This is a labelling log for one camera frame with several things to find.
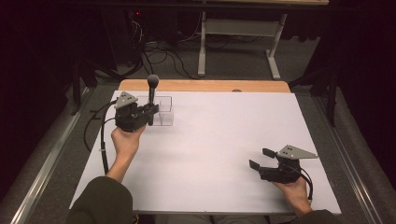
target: sleeve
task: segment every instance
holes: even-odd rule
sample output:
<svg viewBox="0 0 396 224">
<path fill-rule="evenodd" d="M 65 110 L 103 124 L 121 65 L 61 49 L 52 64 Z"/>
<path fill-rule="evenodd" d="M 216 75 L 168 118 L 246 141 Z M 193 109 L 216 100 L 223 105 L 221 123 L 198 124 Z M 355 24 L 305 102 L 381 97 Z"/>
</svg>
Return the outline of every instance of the sleeve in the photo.
<svg viewBox="0 0 396 224">
<path fill-rule="evenodd" d="M 317 210 L 295 219 L 291 224 L 341 224 L 328 210 Z"/>
<path fill-rule="evenodd" d="M 121 183 L 96 177 L 73 204 L 66 223 L 132 223 L 132 205 L 131 192 Z"/>
</svg>

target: black cable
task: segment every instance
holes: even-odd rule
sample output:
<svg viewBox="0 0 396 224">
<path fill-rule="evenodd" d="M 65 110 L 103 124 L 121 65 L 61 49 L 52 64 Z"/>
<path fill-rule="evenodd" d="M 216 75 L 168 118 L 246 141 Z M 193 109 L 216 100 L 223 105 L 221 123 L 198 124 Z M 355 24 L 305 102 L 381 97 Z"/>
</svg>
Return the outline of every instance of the black cable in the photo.
<svg viewBox="0 0 396 224">
<path fill-rule="evenodd" d="M 311 179 L 311 176 L 309 176 L 309 174 L 306 172 L 306 170 L 303 169 L 303 168 L 301 168 L 301 170 L 304 171 L 304 173 L 306 174 L 306 176 L 308 176 L 309 181 L 311 181 L 311 183 L 313 183 L 313 182 L 312 182 L 312 179 Z"/>
<path fill-rule="evenodd" d="M 85 59 L 85 62 L 88 65 L 90 65 L 92 68 L 98 69 L 98 70 L 104 72 L 105 74 L 107 74 L 108 76 L 111 76 L 111 77 L 115 78 L 118 81 L 123 81 L 125 79 L 125 77 L 137 72 L 142 67 L 142 61 L 138 60 L 137 63 L 134 65 L 134 67 L 130 71 L 128 71 L 128 72 L 126 72 L 124 74 L 119 74 L 118 72 L 113 71 L 113 70 L 111 70 L 109 68 L 106 68 L 105 66 L 102 66 L 101 64 L 93 62 L 91 60 Z M 107 77 L 104 77 L 104 76 L 101 76 L 101 75 L 98 75 L 98 74 L 95 74 L 95 75 L 97 77 L 107 78 Z"/>
<path fill-rule="evenodd" d="M 176 60 L 175 60 L 174 56 L 172 56 L 171 54 L 169 54 L 169 57 L 171 57 L 172 60 L 174 61 L 174 68 L 175 68 L 175 71 L 176 71 L 179 75 L 181 75 L 182 77 L 188 77 L 188 76 L 185 76 L 185 75 L 181 74 L 181 73 L 177 70 L 177 68 L 176 68 Z"/>
<path fill-rule="evenodd" d="M 197 32 L 198 32 L 198 29 L 199 29 L 199 25 L 202 23 L 202 22 L 201 22 L 202 16 L 203 16 L 203 13 L 201 12 L 201 13 L 199 14 L 198 22 L 197 22 L 197 25 L 195 26 L 195 30 L 194 30 L 194 32 L 192 33 L 192 35 L 190 35 L 187 39 L 178 40 L 177 43 L 182 43 L 182 42 L 185 42 L 185 41 L 189 41 L 189 40 L 191 40 L 191 39 L 194 39 L 194 38 L 196 38 L 196 37 L 201 36 L 201 35 L 197 35 Z"/>
<path fill-rule="evenodd" d="M 152 66 L 151 66 L 151 61 L 149 60 L 149 57 L 148 57 L 148 55 L 146 54 L 146 52 L 145 52 L 145 51 L 143 51 L 143 54 L 145 55 L 145 57 L 146 57 L 146 60 L 148 61 L 149 68 L 151 69 L 151 74 L 154 74 L 154 70 L 152 69 Z"/>
<path fill-rule="evenodd" d="M 159 64 L 159 63 L 163 63 L 163 62 L 165 62 L 166 61 L 166 59 L 168 58 L 168 53 L 166 53 L 165 51 L 163 51 L 162 49 L 159 49 L 160 51 L 159 52 L 152 52 L 148 57 L 151 57 L 152 55 L 155 55 L 155 54 L 159 54 L 159 53 L 161 53 L 161 54 L 164 54 L 165 55 L 165 57 L 162 59 L 162 60 L 160 60 L 159 62 L 156 62 L 156 63 L 154 63 L 154 62 L 151 62 L 151 64 Z"/>
<path fill-rule="evenodd" d="M 147 69 L 147 67 L 145 66 L 145 64 L 143 63 L 143 67 L 145 68 L 145 71 L 147 72 L 148 76 L 150 75 L 149 70 Z"/>
<path fill-rule="evenodd" d="M 147 33 L 149 35 L 151 35 L 151 37 L 154 37 L 155 39 L 160 39 L 160 40 L 163 40 L 163 41 L 168 39 L 165 36 L 162 36 L 161 34 L 159 34 L 158 32 L 156 32 L 155 30 L 152 30 L 152 29 L 147 29 Z"/>
<path fill-rule="evenodd" d="M 187 47 L 199 46 L 199 45 L 201 44 L 201 39 L 197 40 L 197 39 L 196 39 L 197 37 L 199 37 L 199 35 L 196 36 L 195 38 L 191 38 L 191 39 L 189 39 L 189 40 L 185 40 L 185 41 L 183 41 L 183 42 L 178 42 L 178 43 L 181 44 L 181 45 L 187 46 Z"/>
<path fill-rule="evenodd" d="M 211 46 L 208 45 L 208 43 L 206 43 L 205 46 L 206 46 L 207 48 L 210 48 L 210 49 L 222 49 L 222 48 L 226 47 L 226 46 L 230 43 L 230 40 L 229 40 L 229 39 L 226 39 L 225 41 L 226 41 L 225 44 L 223 44 L 223 45 L 220 46 L 220 47 L 211 47 Z"/>
<path fill-rule="evenodd" d="M 87 142 L 87 131 L 88 131 L 88 127 L 90 126 L 90 123 L 91 123 L 91 121 L 92 121 L 93 119 L 100 119 L 100 118 L 97 118 L 97 117 L 96 117 L 97 114 L 98 114 L 101 110 L 103 110 L 106 106 L 108 106 L 109 104 L 110 104 L 110 103 L 105 104 L 105 105 L 103 105 L 102 107 L 100 107 L 100 108 L 97 109 L 97 110 L 92 110 L 92 111 L 90 111 L 90 112 L 92 112 L 92 113 L 94 113 L 94 114 L 92 115 L 92 117 L 88 120 L 87 124 L 85 125 L 84 134 L 83 134 L 84 145 L 85 145 L 85 147 L 87 148 L 87 150 L 88 150 L 90 153 L 91 153 L 91 148 L 88 146 L 88 142 Z"/>
<path fill-rule="evenodd" d="M 156 47 L 149 47 L 148 45 L 150 45 L 150 44 L 157 44 L 157 46 Z M 146 43 L 145 48 L 151 48 L 151 49 L 146 49 L 146 51 L 152 51 L 153 49 L 158 49 L 159 46 L 160 46 L 160 42 L 159 41 L 151 41 L 151 42 Z"/>
<path fill-rule="evenodd" d="M 251 40 L 242 40 L 242 39 L 235 39 L 235 38 L 233 38 L 233 37 L 236 37 L 236 36 L 241 36 L 241 35 L 230 35 L 230 36 L 227 36 L 227 38 L 229 39 L 230 44 L 246 44 L 246 43 L 252 43 L 252 42 L 258 41 L 258 40 L 260 40 L 260 39 L 263 38 L 263 36 L 255 36 L 255 37 L 254 37 L 253 39 L 251 39 Z"/>
<path fill-rule="evenodd" d="M 311 202 L 311 201 L 312 201 L 312 195 L 314 194 L 314 185 L 313 185 L 313 183 L 312 183 L 311 177 L 309 177 L 309 179 L 308 179 L 305 175 L 303 175 L 301 172 L 299 172 L 299 171 L 296 170 L 295 168 L 293 168 L 293 167 L 291 167 L 291 166 L 288 166 L 288 165 L 285 165 L 285 166 L 288 167 L 288 168 L 290 168 L 291 170 L 293 170 L 295 173 L 299 174 L 300 177 L 302 177 L 302 178 L 306 181 L 306 183 L 307 183 L 308 186 L 309 186 L 308 200 Z"/>
<path fill-rule="evenodd" d="M 108 172 L 108 163 L 107 163 L 107 155 L 106 155 L 106 143 L 105 143 L 105 123 L 106 123 L 106 113 L 107 110 L 116 103 L 117 101 L 112 101 L 110 104 L 107 105 L 105 111 L 103 112 L 102 116 L 102 129 L 100 132 L 100 146 L 101 146 L 101 152 L 102 152 L 102 162 L 103 162 L 103 168 L 105 170 L 105 174 Z"/>
<path fill-rule="evenodd" d="M 113 120 L 113 119 L 115 119 L 115 118 L 106 120 L 106 121 L 105 121 L 105 124 L 108 123 L 109 121 Z"/>
<path fill-rule="evenodd" d="M 192 77 L 190 74 L 189 74 L 189 72 L 186 70 L 186 68 L 184 67 L 184 63 L 183 63 L 183 60 L 181 60 L 181 58 L 178 56 L 178 54 L 174 51 L 174 50 L 172 50 L 172 49 L 166 49 L 167 51 L 171 51 L 171 52 L 173 52 L 176 56 L 177 56 L 177 58 L 180 60 L 180 62 L 181 62 L 181 68 L 183 69 L 183 71 L 186 73 L 186 75 L 187 75 L 187 77 L 189 77 L 189 78 L 191 78 L 191 79 L 200 79 L 200 78 L 198 78 L 198 77 Z"/>
</svg>

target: metal frame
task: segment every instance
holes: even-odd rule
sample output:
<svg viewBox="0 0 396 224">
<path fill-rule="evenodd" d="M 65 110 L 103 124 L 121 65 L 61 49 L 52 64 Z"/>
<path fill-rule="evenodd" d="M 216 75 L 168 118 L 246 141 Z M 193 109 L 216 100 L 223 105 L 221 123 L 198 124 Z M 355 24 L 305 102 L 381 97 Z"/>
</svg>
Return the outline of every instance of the metal frame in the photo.
<svg viewBox="0 0 396 224">
<path fill-rule="evenodd" d="M 282 35 L 283 27 L 285 26 L 287 17 L 288 17 L 287 14 L 282 14 L 279 21 L 238 21 L 238 20 L 214 20 L 214 19 L 209 20 L 206 18 L 206 12 L 203 12 L 202 22 L 201 22 L 201 47 L 200 47 L 199 59 L 198 59 L 198 77 L 205 76 L 206 34 L 217 34 L 217 35 L 222 34 L 222 35 L 255 35 L 255 36 L 272 37 L 273 46 L 271 49 L 267 49 L 265 51 L 265 55 L 270 65 L 273 79 L 280 79 L 280 74 L 277 69 L 274 55 L 280 40 L 280 36 Z"/>
<path fill-rule="evenodd" d="M 361 204 L 361 209 L 363 210 L 364 215 L 366 215 L 366 218 L 370 224 L 382 224 L 383 221 L 381 219 L 381 216 L 376 211 L 372 197 L 366 186 L 364 185 L 363 181 L 361 180 L 361 177 L 356 170 L 352 160 L 350 159 L 347 149 L 340 138 L 340 135 L 338 134 L 336 128 L 333 127 L 326 119 L 325 105 L 321 101 L 320 97 L 313 97 L 313 99 L 317 109 L 320 112 L 320 115 L 322 116 L 328 130 L 332 135 L 332 140 L 336 144 L 338 155 L 340 156 L 340 159 L 342 161 L 341 163 L 344 170 L 346 171 L 346 176 L 349 179 L 351 187 L 355 191 L 356 198 Z"/>
<path fill-rule="evenodd" d="M 91 92 L 88 88 L 85 88 L 83 95 L 83 103 L 82 106 L 87 104 L 89 97 L 91 96 Z M 23 199 L 20 208 L 16 212 L 14 218 L 12 218 L 11 224 L 19 224 L 19 223 L 27 223 L 30 215 L 32 215 L 35 210 L 35 206 L 41 198 L 44 189 L 47 184 L 50 182 L 50 178 L 55 171 L 56 165 L 58 164 L 62 154 L 64 152 L 64 143 L 66 142 L 69 134 L 73 131 L 76 123 L 79 119 L 80 111 L 77 111 L 74 116 L 70 119 L 67 127 L 64 130 L 61 138 L 54 144 L 54 147 L 50 151 L 46 161 L 41 167 L 38 175 L 35 178 L 32 186 L 27 192 L 25 198 Z"/>
</svg>

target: table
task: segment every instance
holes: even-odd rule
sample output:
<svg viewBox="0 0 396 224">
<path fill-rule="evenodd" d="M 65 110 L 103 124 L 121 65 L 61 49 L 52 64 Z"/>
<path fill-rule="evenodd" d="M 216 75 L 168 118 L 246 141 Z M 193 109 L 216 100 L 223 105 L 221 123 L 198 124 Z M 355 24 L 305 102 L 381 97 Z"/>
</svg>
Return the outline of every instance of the table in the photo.
<svg viewBox="0 0 396 224">
<path fill-rule="evenodd" d="M 328 5 L 329 0 L 204 0 L 206 2 L 233 2 L 233 3 L 257 3 L 257 4 L 281 4 L 281 5 Z M 201 22 L 201 47 L 198 61 L 198 76 L 205 76 L 206 34 L 213 35 L 254 35 L 273 38 L 273 45 L 265 51 L 266 58 L 270 65 L 273 79 L 280 79 L 280 74 L 276 66 L 275 52 L 285 26 L 287 14 L 281 14 L 279 21 L 240 21 L 240 20 L 219 20 L 208 19 L 206 12 L 202 13 Z"/>
<path fill-rule="evenodd" d="M 252 159 L 262 166 L 277 167 L 276 160 L 262 155 L 263 147 L 278 151 L 291 144 L 317 153 L 296 98 L 286 87 L 282 81 L 161 80 L 156 95 L 172 96 L 174 124 L 147 127 L 141 137 L 123 181 L 134 196 L 134 210 L 149 214 L 292 214 L 281 192 L 248 166 Z M 120 91 L 136 90 L 130 91 L 134 95 L 147 94 L 147 89 L 146 80 L 120 84 Z M 243 92 L 229 92 L 234 89 Z M 114 113 L 109 110 L 107 119 Z M 114 124 L 105 128 L 109 164 L 115 158 L 110 144 L 113 128 Z M 104 174 L 98 140 L 73 201 L 90 180 Z M 314 182 L 313 208 L 339 214 L 320 160 L 301 160 L 301 165 Z"/>
</svg>

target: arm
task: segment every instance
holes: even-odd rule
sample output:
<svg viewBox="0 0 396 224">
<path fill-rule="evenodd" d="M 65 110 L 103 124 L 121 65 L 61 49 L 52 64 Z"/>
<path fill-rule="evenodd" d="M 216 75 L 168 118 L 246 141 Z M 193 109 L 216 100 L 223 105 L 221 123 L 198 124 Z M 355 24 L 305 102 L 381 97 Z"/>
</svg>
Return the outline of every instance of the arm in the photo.
<svg viewBox="0 0 396 224">
<path fill-rule="evenodd" d="M 126 171 L 134 159 L 134 155 L 139 148 L 139 139 L 142 132 L 145 131 L 146 126 L 143 126 L 136 130 L 134 133 L 124 132 L 120 128 L 116 128 L 111 133 L 111 138 L 114 142 L 114 147 L 116 148 L 117 156 L 114 164 L 108 170 L 106 176 L 122 182 Z"/>
<path fill-rule="evenodd" d="M 294 183 L 281 184 L 273 182 L 285 196 L 286 202 L 291 206 L 298 219 L 293 221 L 297 223 L 320 223 L 320 224 L 337 224 L 340 221 L 327 210 L 314 211 L 306 196 L 306 182 L 300 177 Z"/>
<path fill-rule="evenodd" d="M 145 127 L 135 133 L 116 128 L 112 134 L 117 156 L 106 176 L 92 180 L 71 208 L 66 223 L 131 223 L 133 198 L 121 181 L 139 147 Z"/>
</svg>

